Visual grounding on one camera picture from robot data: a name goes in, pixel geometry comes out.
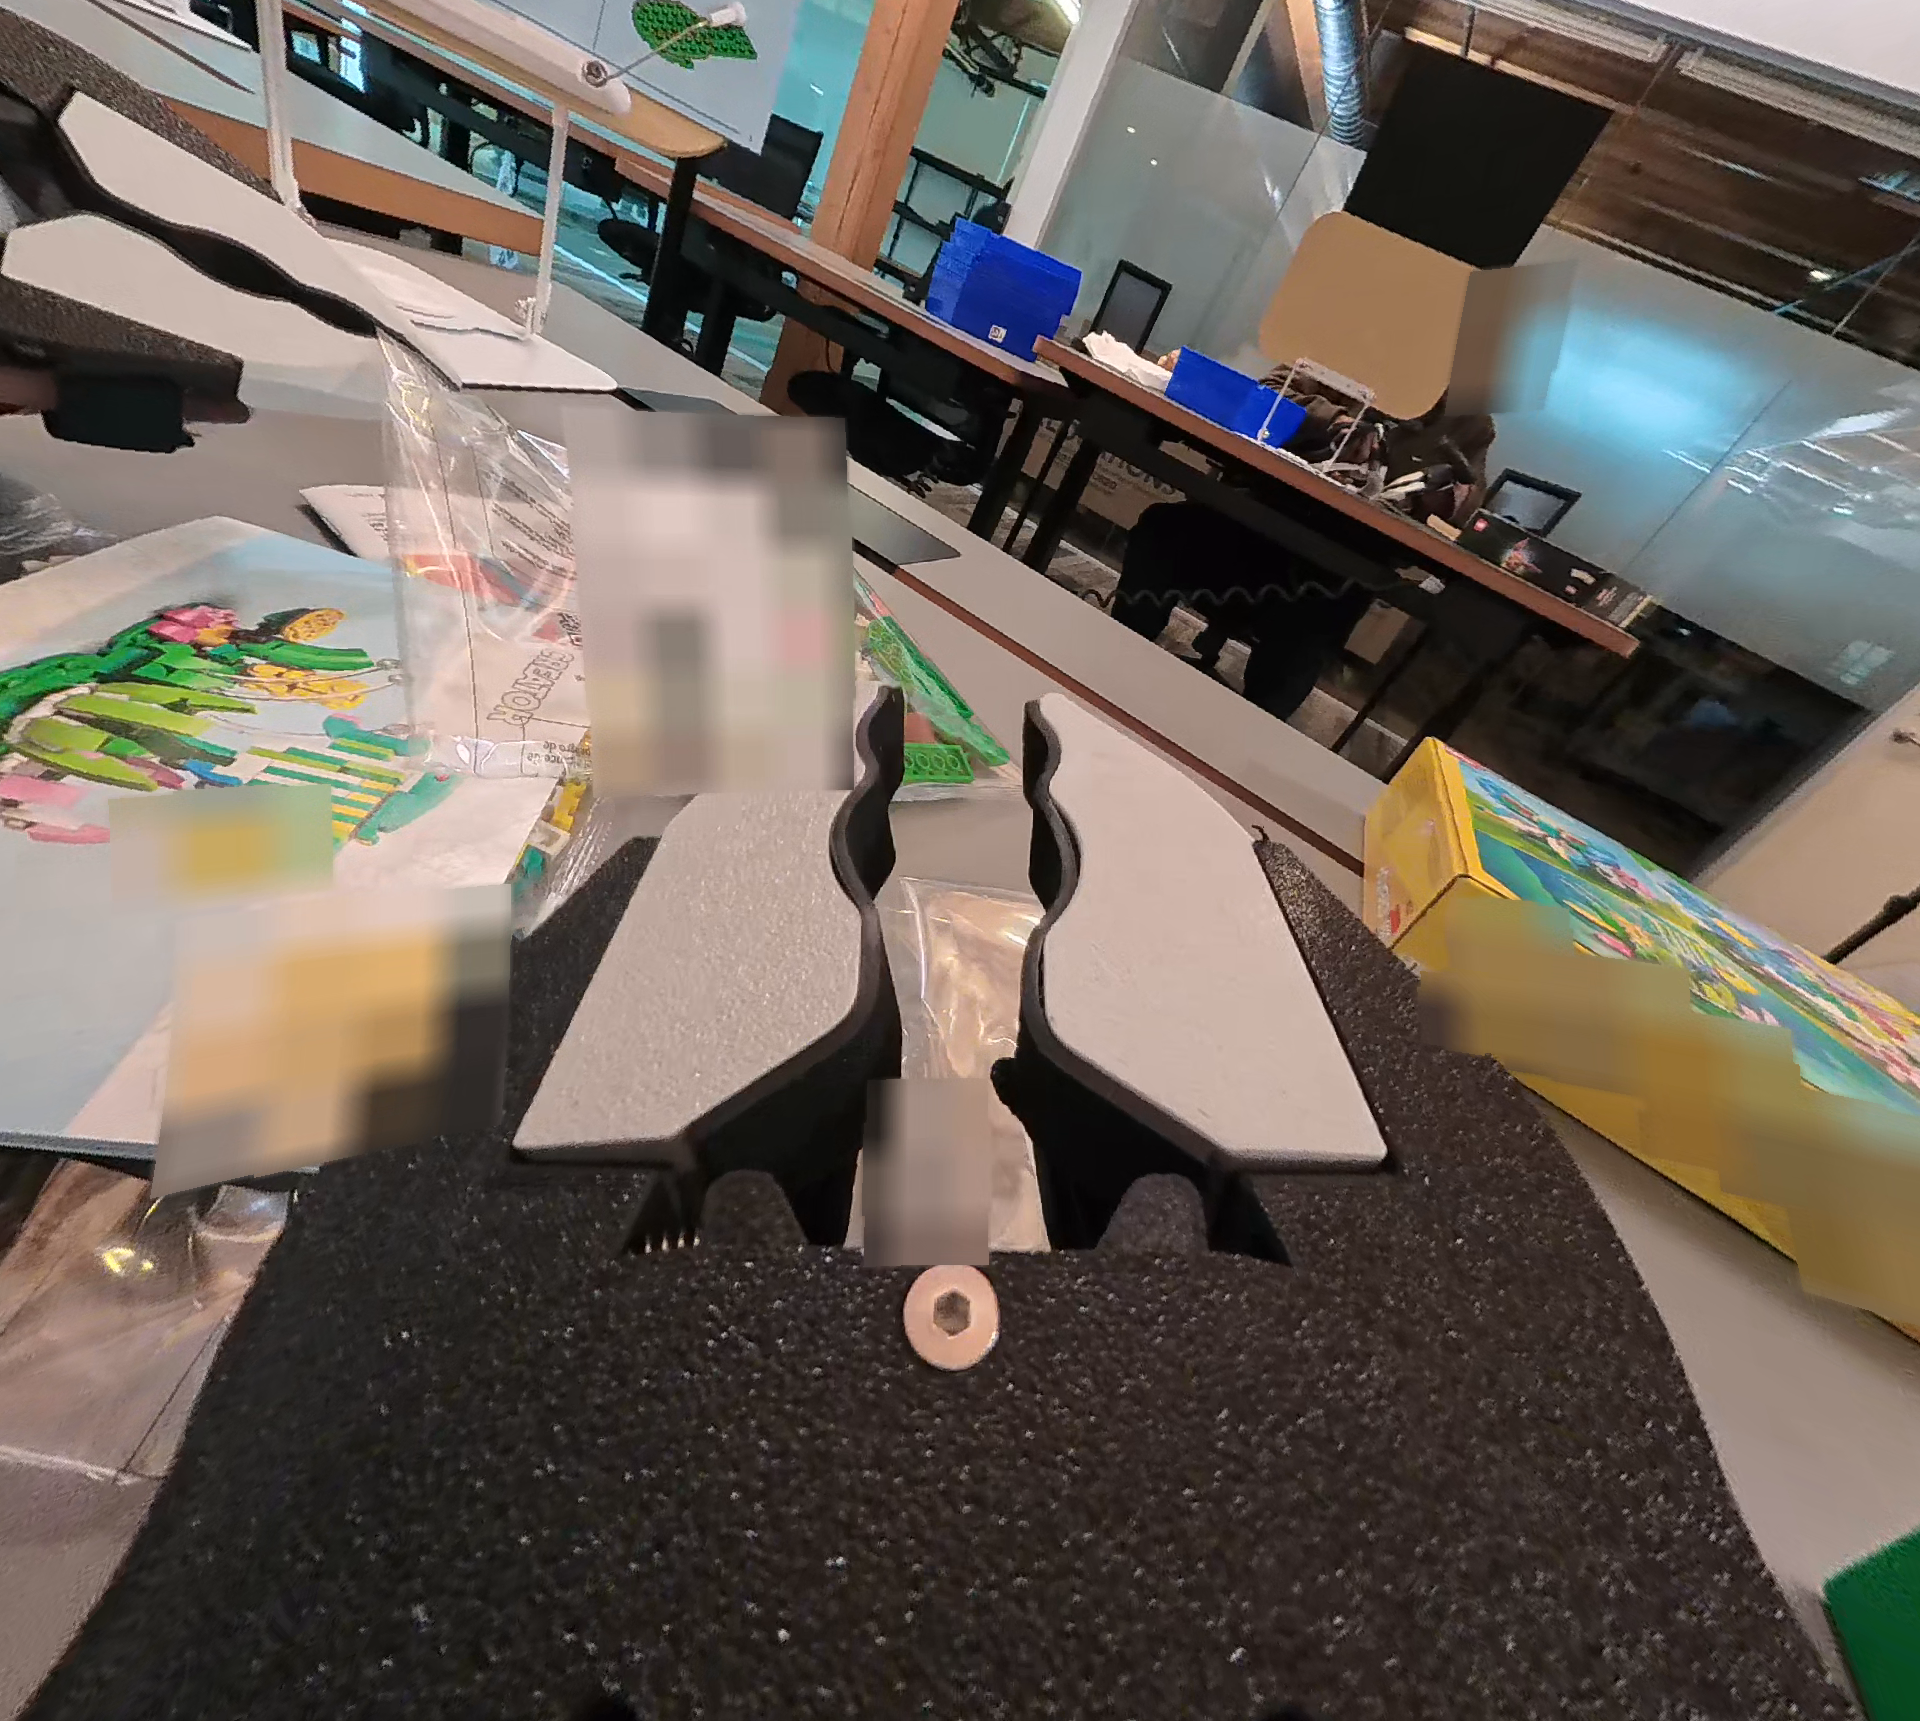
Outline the long wooden table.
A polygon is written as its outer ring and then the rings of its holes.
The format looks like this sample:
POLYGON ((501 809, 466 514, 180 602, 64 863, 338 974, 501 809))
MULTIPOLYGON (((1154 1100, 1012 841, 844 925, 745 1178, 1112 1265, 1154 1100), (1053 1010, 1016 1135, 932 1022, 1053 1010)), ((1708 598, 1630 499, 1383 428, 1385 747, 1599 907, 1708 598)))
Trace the long wooden table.
POLYGON ((969 530, 996 533, 1044 420, 1071 410, 1064 375, 937 319, 882 283, 870 267, 817 244, 790 219, 734 197, 700 158, 659 164, 620 152, 615 169, 659 197, 659 247, 645 332, 673 342, 701 311, 693 360, 723 368, 736 313, 745 305, 807 327, 853 361, 876 364, 977 420, 979 492, 969 530))

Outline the silver ventilation duct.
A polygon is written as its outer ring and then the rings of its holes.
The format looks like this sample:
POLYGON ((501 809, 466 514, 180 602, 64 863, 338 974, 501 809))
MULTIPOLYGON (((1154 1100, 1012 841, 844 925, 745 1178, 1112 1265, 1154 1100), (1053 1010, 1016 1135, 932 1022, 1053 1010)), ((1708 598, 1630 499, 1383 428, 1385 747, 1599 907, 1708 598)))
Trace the silver ventilation duct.
POLYGON ((1331 139, 1363 148, 1373 137, 1369 118, 1369 44, 1360 0, 1305 0, 1309 39, 1294 39, 1308 108, 1331 139))

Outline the wooden table with black legs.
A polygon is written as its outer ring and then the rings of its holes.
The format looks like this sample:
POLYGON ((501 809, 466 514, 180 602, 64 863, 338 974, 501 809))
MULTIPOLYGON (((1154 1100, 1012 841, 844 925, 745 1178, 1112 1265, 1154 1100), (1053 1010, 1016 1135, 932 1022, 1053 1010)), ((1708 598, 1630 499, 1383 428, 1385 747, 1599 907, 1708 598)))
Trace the wooden table with black legs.
POLYGON ((1030 533, 1023 564, 1036 571, 1047 568, 1098 460, 1112 455, 1308 559, 1329 575, 1335 592, 1361 592, 1417 618, 1427 640, 1452 647, 1467 672, 1403 741, 1389 774, 1426 741, 1454 745, 1494 677, 1531 639, 1615 659, 1637 650, 1627 631, 1350 492, 1308 462, 1222 428, 1073 345, 1044 340, 1037 347, 1066 378, 1067 417, 1079 435, 1030 533))

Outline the large clear plastic bag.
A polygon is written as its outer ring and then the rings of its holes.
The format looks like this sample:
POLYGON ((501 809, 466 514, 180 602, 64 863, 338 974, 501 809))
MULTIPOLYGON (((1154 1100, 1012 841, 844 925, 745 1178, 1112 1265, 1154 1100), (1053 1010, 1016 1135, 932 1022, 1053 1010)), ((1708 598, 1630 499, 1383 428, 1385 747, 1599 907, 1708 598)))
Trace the large clear plastic bag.
POLYGON ((606 796, 852 785, 838 422, 484 396, 382 352, 397 659, 438 764, 606 796))

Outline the wooden post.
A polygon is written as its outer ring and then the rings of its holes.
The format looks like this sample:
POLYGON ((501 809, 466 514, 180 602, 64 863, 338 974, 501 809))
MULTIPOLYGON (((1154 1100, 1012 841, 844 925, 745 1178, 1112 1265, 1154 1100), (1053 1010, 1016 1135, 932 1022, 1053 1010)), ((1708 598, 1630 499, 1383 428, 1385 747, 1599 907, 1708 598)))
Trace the wooden post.
POLYGON ((870 276, 960 0, 876 0, 815 205, 817 247, 870 276))

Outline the green lego baseplate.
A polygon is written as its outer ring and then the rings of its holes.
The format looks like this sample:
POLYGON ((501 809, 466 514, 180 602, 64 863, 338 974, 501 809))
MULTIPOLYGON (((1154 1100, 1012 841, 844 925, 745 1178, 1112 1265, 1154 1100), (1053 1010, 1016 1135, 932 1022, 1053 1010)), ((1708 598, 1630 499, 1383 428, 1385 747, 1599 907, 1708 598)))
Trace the green lego baseplate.
POLYGON ((1918 1529, 1843 1564, 1821 1587, 1867 1719, 1918 1719, 1918 1529))

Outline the black lego box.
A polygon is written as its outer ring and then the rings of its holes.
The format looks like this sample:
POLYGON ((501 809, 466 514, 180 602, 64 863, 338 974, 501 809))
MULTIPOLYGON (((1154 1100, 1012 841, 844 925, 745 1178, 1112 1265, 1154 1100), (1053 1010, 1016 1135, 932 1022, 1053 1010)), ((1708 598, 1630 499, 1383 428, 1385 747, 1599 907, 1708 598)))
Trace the black lego box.
POLYGON ((1486 510, 1467 520, 1458 542, 1476 558, 1568 604, 1605 608, 1622 592, 1614 574, 1486 510))

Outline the black office chair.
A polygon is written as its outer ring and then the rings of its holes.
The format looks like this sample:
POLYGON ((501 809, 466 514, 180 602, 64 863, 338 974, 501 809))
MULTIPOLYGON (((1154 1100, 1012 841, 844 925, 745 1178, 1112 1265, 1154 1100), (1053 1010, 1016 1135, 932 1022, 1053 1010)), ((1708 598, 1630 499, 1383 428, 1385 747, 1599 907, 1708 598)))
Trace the black office chair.
MULTIPOLYGON (((817 129, 793 124, 783 115, 772 115, 758 152, 730 143, 703 160, 700 173, 780 219, 795 219, 822 137, 817 129)), ((608 214, 596 223, 596 233, 643 279, 652 279, 652 267, 659 251, 659 225, 650 210, 653 204, 625 179, 615 186, 614 197, 635 197, 645 214, 640 219, 608 214)), ((750 271, 758 281, 785 281, 785 273, 767 256, 738 246, 725 236, 716 236, 701 219, 688 219, 681 240, 679 283, 672 301, 685 313, 703 313, 701 333, 730 329, 736 317, 772 319, 776 315, 774 308, 755 295, 742 295, 723 285, 712 271, 714 259, 721 267, 750 271)))

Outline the black desk panel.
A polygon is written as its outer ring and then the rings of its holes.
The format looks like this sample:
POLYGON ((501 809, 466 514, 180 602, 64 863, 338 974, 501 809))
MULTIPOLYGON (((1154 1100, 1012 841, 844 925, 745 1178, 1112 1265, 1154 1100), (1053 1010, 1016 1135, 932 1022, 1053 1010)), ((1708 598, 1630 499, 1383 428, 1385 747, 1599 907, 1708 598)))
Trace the black desk panel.
POLYGON ((940 533, 926 532, 894 507, 870 499, 853 489, 849 507, 849 535, 855 553, 887 568, 956 558, 954 548, 940 533))

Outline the black board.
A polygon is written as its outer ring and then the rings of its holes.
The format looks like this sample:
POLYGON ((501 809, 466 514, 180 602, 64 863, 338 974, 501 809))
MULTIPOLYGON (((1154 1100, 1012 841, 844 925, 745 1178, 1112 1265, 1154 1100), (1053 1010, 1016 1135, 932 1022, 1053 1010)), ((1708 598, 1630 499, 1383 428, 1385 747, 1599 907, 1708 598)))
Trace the black board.
POLYGON ((1470 267, 1516 264, 1610 106, 1411 45, 1342 211, 1470 267))

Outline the white paper leaflet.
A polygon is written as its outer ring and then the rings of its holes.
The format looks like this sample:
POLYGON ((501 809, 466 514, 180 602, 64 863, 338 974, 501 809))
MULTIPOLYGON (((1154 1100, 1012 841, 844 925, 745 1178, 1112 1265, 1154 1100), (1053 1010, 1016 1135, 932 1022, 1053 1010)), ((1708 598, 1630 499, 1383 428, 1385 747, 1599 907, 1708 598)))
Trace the white paper leaflet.
POLYGON ((300 489, 315 524, 351 556, 389 559, 387 489, 380 484, 321 484, 300 489))

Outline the clear acrylic stand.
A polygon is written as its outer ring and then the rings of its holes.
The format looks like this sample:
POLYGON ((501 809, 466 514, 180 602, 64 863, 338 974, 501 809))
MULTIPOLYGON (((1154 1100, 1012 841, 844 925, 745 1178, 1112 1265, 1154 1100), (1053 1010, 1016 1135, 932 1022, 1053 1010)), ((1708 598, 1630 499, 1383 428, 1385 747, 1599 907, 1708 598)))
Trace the clear acrylic stand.
POLYGON ((1298 422, 1281 437, 1281 414, 1274 411, 1264 439, 1301 460, 1331 460, 1355 445, 1373 416, 1373 393, 1353 378, 1305 360, 1274 364, 1259 374, 1259 388, 1300 410, 1298 422))

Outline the stack of blue bins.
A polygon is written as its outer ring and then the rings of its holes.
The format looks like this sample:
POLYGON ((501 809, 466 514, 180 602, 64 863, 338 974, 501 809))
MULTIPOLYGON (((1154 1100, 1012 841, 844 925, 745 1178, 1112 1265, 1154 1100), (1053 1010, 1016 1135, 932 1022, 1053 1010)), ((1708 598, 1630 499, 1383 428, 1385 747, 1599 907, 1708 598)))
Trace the stack of blue bins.
POLYGON ((1084 271, 975 219, 952 219, 930 269, 923 309, 1030 361, 1075 305, 1084 271))

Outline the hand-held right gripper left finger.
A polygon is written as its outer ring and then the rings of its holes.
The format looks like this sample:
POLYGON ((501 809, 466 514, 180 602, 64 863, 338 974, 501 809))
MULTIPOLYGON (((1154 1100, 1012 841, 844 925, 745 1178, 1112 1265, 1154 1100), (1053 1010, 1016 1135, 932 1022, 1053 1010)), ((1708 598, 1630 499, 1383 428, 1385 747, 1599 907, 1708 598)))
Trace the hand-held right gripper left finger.
POLYGON ((666 824, 512 1138, 529 1163, 679 1180, 852 1171, 899 1073, 877 895, 895 869, 899 689, 852 732, 845 790, 701 795, 666 824))

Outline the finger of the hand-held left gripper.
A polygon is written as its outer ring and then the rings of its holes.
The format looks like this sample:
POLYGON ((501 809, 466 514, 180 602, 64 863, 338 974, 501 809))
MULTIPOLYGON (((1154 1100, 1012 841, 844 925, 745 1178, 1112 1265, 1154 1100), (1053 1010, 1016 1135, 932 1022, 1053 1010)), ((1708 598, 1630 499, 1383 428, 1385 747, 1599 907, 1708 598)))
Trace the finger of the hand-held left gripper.
POLYGON ((155 238, 99 216, 42 219, 4 240, 11 281, 220 347, 239 360, 241 391, 382 389, 382 333, 418 349, 458 388, 615 388, 599 365, 523 333, 409 264, 366 264, 347 247, 321 267, 347 291, 324 291, 310 308, 212 278, 155 238))
POLYGON ((205 278, 339 329, 394 326, 386 295, 247 169, 226 172, 84 92, 64 100, 53 129, 109 217, 205 278))

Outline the lego instruction booklet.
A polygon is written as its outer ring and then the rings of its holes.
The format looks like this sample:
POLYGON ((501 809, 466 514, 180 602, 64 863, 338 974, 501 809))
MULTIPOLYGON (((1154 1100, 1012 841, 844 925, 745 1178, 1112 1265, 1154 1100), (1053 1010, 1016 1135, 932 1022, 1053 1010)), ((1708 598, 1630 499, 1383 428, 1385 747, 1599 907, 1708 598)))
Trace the lego instruction booklet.
POLYGON ((395 583, 197 517, 4 587, 4 1146, 150 1173, 173 923, 116 905, 119 798, 324 789, 354 889, 509 884, 549 798, 411 724, 395 583))

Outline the bag of green lego pieces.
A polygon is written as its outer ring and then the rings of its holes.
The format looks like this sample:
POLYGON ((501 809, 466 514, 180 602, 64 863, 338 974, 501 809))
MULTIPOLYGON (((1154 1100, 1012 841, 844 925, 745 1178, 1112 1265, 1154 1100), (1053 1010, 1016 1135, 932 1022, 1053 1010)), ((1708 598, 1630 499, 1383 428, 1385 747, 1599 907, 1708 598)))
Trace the bag of green lego pieces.
POLYGON ((863 574, 852 575, 853 672, 861 689, 902 700, 904 802, 1009 795, 1020 785, 1009 751, 923 654, 863 574))

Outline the small clear plastic bag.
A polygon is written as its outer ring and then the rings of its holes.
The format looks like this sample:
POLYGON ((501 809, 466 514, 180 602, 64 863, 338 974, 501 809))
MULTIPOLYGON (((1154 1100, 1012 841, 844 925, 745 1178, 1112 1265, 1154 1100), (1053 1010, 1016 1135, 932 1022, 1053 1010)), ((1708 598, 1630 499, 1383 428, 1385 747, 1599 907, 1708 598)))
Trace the small clear plastic bag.
POLYGON ((1020 893, 895 876, 877 903, 894 979, 904 1074, 964 1084, 989 1133, 989 1251, 1045 1253, 1039 1174, 1026 1129, 998 1096, 1018 1043, 1020 976, 1042 916, 1020 893))

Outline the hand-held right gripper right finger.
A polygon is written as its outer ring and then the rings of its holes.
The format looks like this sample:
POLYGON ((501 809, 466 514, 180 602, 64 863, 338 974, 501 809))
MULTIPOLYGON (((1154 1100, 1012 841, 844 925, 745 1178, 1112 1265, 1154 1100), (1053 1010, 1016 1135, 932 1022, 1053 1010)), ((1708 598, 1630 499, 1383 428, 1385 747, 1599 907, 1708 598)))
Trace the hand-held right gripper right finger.
POLYGON ((1373 1173, 1388 1146, 1253 837, 1078 700, 1023 710, 1044 919, 1020 1033, 1044 1081, 1200 1174, 1373 1173))

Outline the blue plastic bin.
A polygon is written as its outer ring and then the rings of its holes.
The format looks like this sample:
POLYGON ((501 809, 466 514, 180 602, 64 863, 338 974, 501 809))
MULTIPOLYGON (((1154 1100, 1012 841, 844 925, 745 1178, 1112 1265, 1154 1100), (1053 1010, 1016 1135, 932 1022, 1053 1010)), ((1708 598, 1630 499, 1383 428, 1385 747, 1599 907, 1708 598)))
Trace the blue plastic bin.
POLYGON ((1284 389, 1182 345, 1167 370, 1163 396, 1187 411, 1245 439, 1284 447, 1301 428, 1308 407, 1284 389))

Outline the yellow lego box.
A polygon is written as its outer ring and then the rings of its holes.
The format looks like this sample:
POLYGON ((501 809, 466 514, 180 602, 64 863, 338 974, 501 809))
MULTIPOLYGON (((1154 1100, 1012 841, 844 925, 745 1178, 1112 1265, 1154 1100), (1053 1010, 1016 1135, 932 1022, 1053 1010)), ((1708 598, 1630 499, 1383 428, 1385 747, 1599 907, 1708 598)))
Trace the yellow lego box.
POLYGON ((1436 741, 1363 837, 1363 916, 1427 1037, 1916 1335, 1911 1008, 1436 741))

